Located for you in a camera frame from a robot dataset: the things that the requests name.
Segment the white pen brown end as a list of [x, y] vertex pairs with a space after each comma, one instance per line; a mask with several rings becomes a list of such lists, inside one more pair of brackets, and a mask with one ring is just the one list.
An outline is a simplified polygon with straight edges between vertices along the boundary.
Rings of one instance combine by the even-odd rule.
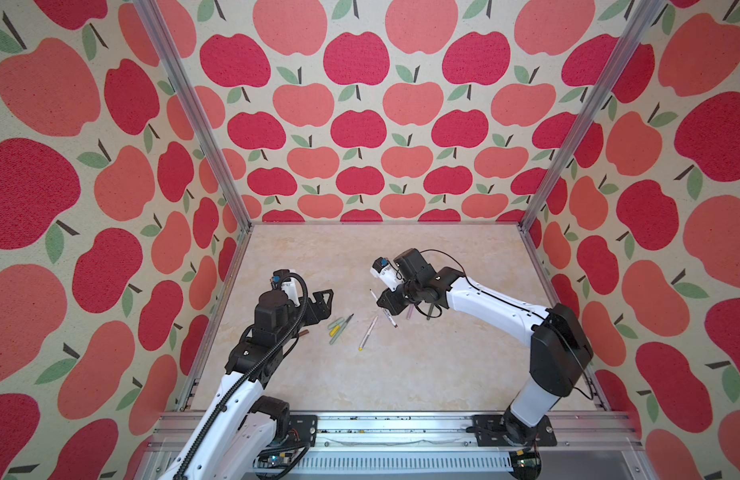
[[394, 320], [394, 317], [391, 315], [389, 310], [381, 305], [381, 300], [379, 299], [378, 295], [370, 289], [370, 293], [373, 296], [374, 300], [376, 301], [377, 306], [381, 309], [381, 312], [385, 315], [385, 317], [390, 321], [390, 323], [393, 325], [394, 328], [398, 328], [398, 323]]

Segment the white pen yellow tip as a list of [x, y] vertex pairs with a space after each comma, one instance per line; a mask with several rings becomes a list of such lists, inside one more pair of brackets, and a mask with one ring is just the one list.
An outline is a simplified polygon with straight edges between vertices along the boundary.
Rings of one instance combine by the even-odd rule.
[[378, 316], [378, 315], [376, 315], [376, 316], [375, 316], [375, 317], [373, 318], [373, 320], [371, 321], [371, 323], [370, 323], [370, 325], [369, 325], [369, 327], [368, 327], [367, 331], [365, 332], [365, 335], [363, 336], [363, 338], [362, 338], [362, 340], [361, 340], [361, 342], [360, 342], [360, 345], [359, 345], [359, 347], [358, 347], [358, 350], [359, 350], [359, 351], [363, 351], [363, 350], [364, 350], [364, 348], [366, 347], [366, 344], [367, 344], [367, 342], [368, 342], [368, 340], [369, 340], [370, 336], [372, 335], [372, 332], [373, 332], [373, 330], [374, 330], [374, 327], [376, 326], [376, 324], [377, 324], [377, 322], [378, 322], [378, 319], [379, 319], [379, 316]]

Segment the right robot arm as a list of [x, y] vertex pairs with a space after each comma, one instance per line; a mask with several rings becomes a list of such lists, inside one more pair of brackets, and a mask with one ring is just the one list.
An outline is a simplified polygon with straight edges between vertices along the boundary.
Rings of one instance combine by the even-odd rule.
[[492, 429], [512, 446], [535, 441], [548, 412], [573, 392], [592, 360], [581, 322], [561, 303], [530, 304], [489, 289], [458, 268], [436, 270], [416, 248], [392, 260], [377, 258], [371, 273], [386, 285], [377, 305], [394, 316], [426, 303], [483, 320], [530, 349], [529, 379]]

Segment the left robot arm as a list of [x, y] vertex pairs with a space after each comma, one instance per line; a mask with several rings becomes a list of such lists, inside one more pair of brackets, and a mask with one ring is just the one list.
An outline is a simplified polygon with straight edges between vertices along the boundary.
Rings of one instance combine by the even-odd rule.
[[332, 313], [333, 290], [300, 297], [296, 282], [275, 284], [261, 294], [211, 406], [163, 479], [241, 479], [263, 456], [308, 449], [308, 442], [288, 439], [289, 403], [264, 394], [285, 358], [285, 344]]

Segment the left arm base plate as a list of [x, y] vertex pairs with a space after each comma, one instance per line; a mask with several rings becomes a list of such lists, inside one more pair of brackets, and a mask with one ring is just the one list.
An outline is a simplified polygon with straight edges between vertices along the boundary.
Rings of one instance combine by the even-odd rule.
[[314, 447], [318, 433], [319, 416], [313, 414], [290, 413], [287, 417], [275, 420], [274, 437], [264, 447], [265, 450], [277, 448], [299, 449], [308, 445]]

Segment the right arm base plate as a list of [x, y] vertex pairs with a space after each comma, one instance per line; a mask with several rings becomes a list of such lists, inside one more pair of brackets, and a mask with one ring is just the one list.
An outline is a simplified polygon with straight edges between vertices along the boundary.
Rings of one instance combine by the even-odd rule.
[[558, 440], [548, 416], [543, 416], [534, 427], [528, 427], [511, 416], [502, 414], [474, 415], [466, 429], [476, 437], [480, 447], [555, 447]]

